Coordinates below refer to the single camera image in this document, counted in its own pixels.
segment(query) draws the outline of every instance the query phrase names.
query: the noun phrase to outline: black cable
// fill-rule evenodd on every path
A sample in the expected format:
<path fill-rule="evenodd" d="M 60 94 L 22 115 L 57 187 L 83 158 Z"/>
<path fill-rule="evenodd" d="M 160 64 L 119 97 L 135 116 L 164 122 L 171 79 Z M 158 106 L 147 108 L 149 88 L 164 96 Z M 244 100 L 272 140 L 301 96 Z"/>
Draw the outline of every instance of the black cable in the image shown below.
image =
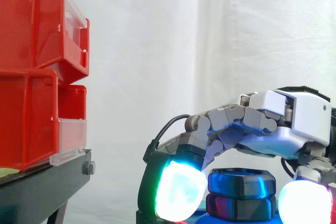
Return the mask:
<path fill-rule="evenodd" d="M 283 169 L 285 170 L 285 172 L 289 175 L 289 177 L 294 178 L 294 174 L 288 168 L 288 166 L 286 164 L 286 160 L 283 157 L 281 158 L 281 165 L 282 165 Z"/>
<path fill-rule="evenodd" d="M 155 140 L 159 141 L 161 139 L 161 137 L 163 136 L 163 134 L 169 129 L 170 126 L 173 125 L 173 123 L 175 123 L 178 120 L 184 119 L 184 118 L 188 118 L 190 115 L 179 115 L 174 117 L 173 119 L 171 119 L 169 122 L 167 122 L 167 124 L 160 130 L 160 132 L 158 133 L 158 135 L 156 136 Z"/>
<path fill-rule="evenodd" d="M 155 139 L 152 140 L 152 142 L 148 145 L 145 154 L 143 155 L 143 160 L 145 161 L 145 163 L 148 162 L 150 155 L 152 155 L 152 153 L 157 149 L 157 147 L 159 146 L 159 141 L 161 139 L 161 137 L 163 136 L 163 134 L 169 129 L 170 126 L 173 125 L 173 123 L 175 123 L 178 120 L 184 119 L 184 118 L 188 118 L 190 115 L 179 115 L 174 117 L 173 119 L 171 119 L 169 122 L 167 122 L 167 124 L 160 130 L 160 132 L 158 133 L 158 135 L 156 136 Z"/>
<path fill-rule="evenodd" d="M 300 166 L 299 161 L 297 159 L 285 159 L 286 164 L 292 167 L 294 173 L 296 172 L 297 168 Z"/>

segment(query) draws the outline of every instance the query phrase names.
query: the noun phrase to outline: red plastic drawer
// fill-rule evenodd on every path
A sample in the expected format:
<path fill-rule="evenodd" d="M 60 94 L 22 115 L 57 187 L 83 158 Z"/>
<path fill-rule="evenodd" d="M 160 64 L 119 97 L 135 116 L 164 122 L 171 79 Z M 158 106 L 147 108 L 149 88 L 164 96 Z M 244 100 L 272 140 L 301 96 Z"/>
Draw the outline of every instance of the red plastic drawer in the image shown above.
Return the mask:
<path fill-rule="evenodd" d="M 0 69 L 0 90 L 0 168 L 24 171 L 48 161 L 61 144 L 68 148 L 86 144 L 82 138 L 86 132 L 80 132 L 77 145 L 66 138 L 61 143 L 59 120 L 61 115 L 85 121 L 85 87 L 59 87 L 57 74 L 50 69 Z"/>
<path fill-rule="evenodd" d="M 72 0 L 0 3 L 0 68 L 50 68 L 64 84 L 89 74 L 89 21 Z"/>

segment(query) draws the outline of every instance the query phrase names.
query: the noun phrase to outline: screw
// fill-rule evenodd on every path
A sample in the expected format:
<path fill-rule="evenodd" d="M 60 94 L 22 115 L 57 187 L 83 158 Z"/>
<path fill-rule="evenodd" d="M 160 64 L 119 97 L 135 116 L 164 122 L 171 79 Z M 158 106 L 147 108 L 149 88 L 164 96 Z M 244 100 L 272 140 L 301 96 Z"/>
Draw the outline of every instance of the screw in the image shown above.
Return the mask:
<path fill-rule="evenodd" d="M 85 161 L 82 166 L 82 173 L 85 175 L 93 175 L 96 171 L 95 161 Z"/>

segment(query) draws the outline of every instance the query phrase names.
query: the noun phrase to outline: robotic hand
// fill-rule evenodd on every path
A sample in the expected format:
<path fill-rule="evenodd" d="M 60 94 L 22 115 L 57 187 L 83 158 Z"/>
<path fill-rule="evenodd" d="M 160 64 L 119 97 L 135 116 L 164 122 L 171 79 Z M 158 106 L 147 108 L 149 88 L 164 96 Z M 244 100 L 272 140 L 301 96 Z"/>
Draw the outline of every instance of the robotic hand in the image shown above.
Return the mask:
<path fill-rule="evenodd" d="M 159 145 L 165 130 L 181 118 L 187 118 L 186 132 Z M 139 190 L 137 223 L 155 223 L 149 222 L 149 216 L 153 213 L 169 220 L 169 207 L 166 204 L 173 201 L 169 195 L 163 196 L 165 206 L 160 209 L 158 197 L 162 198 L 163 194 L 168 193 L 161 185 L 168 180 L 185 183 L 188 180 L 186 174 L 190 173 L 192 179 L 187 181 L 186 186 L 194 191 L 204 190 L 205 176 L 202 177 L 200 172 L 197 174 L 194 170 L 203 170 L 215 156 L 231 148 L 251 155 L 280 156 L 284 169 L 294 180 L 314 182 L 327 188 L 332 192 L 331 195 L 336 195 L 335 134 L 336 117 L 333 116 L 330 99 L 308 87 L 285 87 L 242 94 L 237 100 L 219 108 L 194 116 L 177 117 L 166 125 L 146 150 L 144 161 L 148 166 Z M 290 172 L 286 162 L 295 174 Z M 177 178 L 176 174 L 165 174 L 171 164 L 184 165 L 181 173 L 177 173 L 177 182 L 176 179 L 169 179 L 173 176 Z M 174 166 L 167 170 L 172 172 L 178 169 Z M 203 193 L 196 193 L 190 210 L 185 207 L 185 214 L 171 220 L 183 220 L 190 216 L 202 200 Z M 146 203 L 142 200 L 144 195 L 150 195 Z M 149 205 L 155 210 L 148 211 L 144 205 L 148 206 L 148 199 L 154 198 L 155 201 Z M 187 201 L 181 198 L 174 202 L 182 202 L 178 207 L 183 208 Z M 147 222 L 140 221 L 143 214 Z"/>

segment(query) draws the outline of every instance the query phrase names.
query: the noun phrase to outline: blue hexagonal nut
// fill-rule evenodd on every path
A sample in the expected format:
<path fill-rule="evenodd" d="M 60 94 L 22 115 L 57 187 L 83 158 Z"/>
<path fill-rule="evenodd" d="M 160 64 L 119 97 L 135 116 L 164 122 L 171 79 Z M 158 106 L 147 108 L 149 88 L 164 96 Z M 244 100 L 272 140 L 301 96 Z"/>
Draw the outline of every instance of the blue hexagonal nut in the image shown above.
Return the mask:
<path fill-rule="evenodd" d="M 275 196 L 266 199 L 231 199 L 209 194 L 206 211 L 209 215 L 234 222 L 271 220 L 277 209 Z"/>
<path fill-rule="evenodd" d="M 233 199 L 265 199 L 276 193 L 276 180 L 266 170 L 212 169 L 208 177 L 211 194 Z"/>

